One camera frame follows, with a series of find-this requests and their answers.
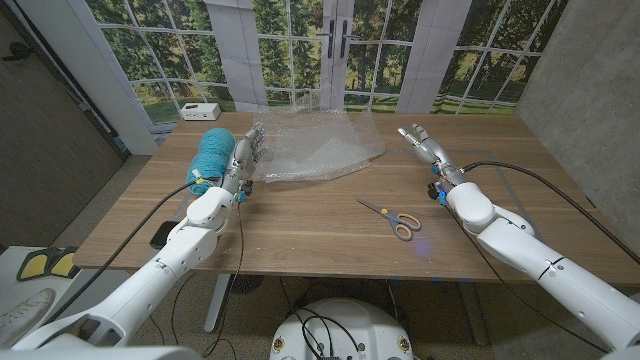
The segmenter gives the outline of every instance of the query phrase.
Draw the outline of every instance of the tabletop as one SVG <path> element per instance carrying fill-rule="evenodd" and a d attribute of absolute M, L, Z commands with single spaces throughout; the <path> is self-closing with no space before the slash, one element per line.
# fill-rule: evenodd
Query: tabletop
<path fill-rule="evenodd" d="M 459 167 L 479 160 L 535 171 L 608 223 L 526 125 L 515 116 L 374 114 L 385 152 L 371 165 L 329 181 L 256 182 L 253 194 L 231 212 L 213 255 L 197 269 L 234 273 L 244 235 L 243 274 L 335 276 L 447 281 L 497 281 L 447 209 L 431 200 L 437 180 L 398 127 L 422 125 Z M 101 266 L 142 218 L 185 183 L 202 134 L 214 127 L 236 138 L 252 126 L 249 113 L 223 113 L 216 121 L 181 122 L 77 251 L 83 268 Z M 618 285 L 640 284 L 640 267 L 559 196 L 535 179 L 508 169 L 478 167 L 467 179 L 496 204 L 532 222 L 553 249 Z M 389 221 L 356 198 L 418 218 L 422 229 L 399 240 Z M 167 201 L 112 263 L 137 269 L 149 258 L 149 240 L 188 199 Z M 487 254 L 505 280 L 530 279 Z"/>

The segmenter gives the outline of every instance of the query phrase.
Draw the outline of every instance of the black and yellow object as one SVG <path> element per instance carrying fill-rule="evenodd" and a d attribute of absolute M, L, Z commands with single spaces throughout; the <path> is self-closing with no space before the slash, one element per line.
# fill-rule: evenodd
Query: black and yellow object
<path fill-rule="evenodd" d="M 73 254 L 78 250 L 75 246 L 64 249 L 55 247 L 32 251 L 25 257 L 16 280 L 27 281 L 44 276 L 59 276 L 73 279 L 80 268 L 73 264 Z"/>

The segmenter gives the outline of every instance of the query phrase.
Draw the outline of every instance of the sneaker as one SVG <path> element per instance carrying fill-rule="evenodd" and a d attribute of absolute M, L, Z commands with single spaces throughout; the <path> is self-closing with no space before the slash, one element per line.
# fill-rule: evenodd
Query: sneaker
<path fill-rule="evenodd" d="M 47 313 L 56 292 L 44 289 L 0 315 L 0 348 L 13 346 Z"/>

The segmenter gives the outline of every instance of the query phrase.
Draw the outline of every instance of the blue connector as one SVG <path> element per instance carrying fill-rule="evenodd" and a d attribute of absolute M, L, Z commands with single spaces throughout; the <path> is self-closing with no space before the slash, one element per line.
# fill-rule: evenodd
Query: blue connector
<path fill-rule="evenodd" d="M 438 201 L 440 201 L 440 205 L 447 206 L 447 193 L 443 190 L 440 190 L 440 195 L 438 196 Z"/>

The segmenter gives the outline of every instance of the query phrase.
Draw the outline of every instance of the scissor blade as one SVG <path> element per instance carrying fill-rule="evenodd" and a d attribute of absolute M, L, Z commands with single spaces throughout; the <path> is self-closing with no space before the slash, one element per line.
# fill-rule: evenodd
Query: scissor blade
<path fill-rule="evenodd" d="M 361 203 L 362 205 L 364 205 L 364 206 L 366 206 L 366 207 L 368 207 L 368 208 L 370 208 L 370 209 L 372 209 L 372 210 L 375 210 L 375 211 L 376 211 L 377 213 L 379 213 L 379 214 L 382 214 L 382 208 L 381 208 L 381 207 L 375 206 L 375 205 L 373 205 L 372 203 L 370 203 L 370 202 L 366 202 L 366 201 L 364 201 L 364 200 L 362 200 L 362 199 L 356 199 L 356 200 L 360 201 L 360 203 Z"/>

